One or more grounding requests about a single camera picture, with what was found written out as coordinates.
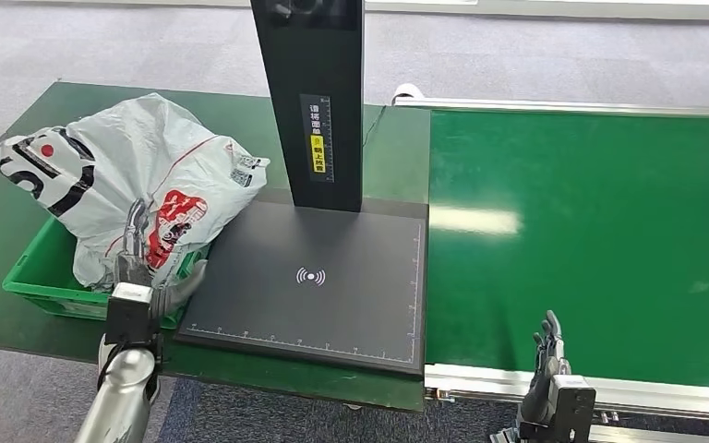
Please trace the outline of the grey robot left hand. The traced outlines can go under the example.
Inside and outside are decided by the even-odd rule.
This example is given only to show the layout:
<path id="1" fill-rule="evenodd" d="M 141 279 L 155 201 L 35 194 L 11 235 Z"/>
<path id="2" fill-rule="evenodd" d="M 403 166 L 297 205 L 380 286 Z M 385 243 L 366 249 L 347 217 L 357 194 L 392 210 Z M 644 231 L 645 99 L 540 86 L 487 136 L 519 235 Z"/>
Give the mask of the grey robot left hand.
<path id="1" fill-rule="evenodd" d="M 148 221 L 146 202 L 138 198 L 126 217 L 123 247 L 116 256 L 114 290 L 109 300 L 142 304 L 153 317 L 161 318 L 186 304 L 203 282 L 208 260 L 197 261 L 183 280 L 154 285 L 145 254 L 144 231 Z"/>

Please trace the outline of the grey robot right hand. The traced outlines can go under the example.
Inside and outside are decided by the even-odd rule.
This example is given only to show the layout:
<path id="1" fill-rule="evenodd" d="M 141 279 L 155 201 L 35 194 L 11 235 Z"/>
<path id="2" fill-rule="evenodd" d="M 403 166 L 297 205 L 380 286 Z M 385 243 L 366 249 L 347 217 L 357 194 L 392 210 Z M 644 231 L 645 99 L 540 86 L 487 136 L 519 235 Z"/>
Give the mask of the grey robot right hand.
<path id="1" fill-rule="evenodd" d="M 553 310 L 541 322 L 542 333 L 535 332 L 535 371 L 527 394 L 519 407 L 523 422 L 546 425 L 550 421 L 549 391 L 553 376 L 568 373 L 570 366 L 563 352 L 561 325 Z"/>

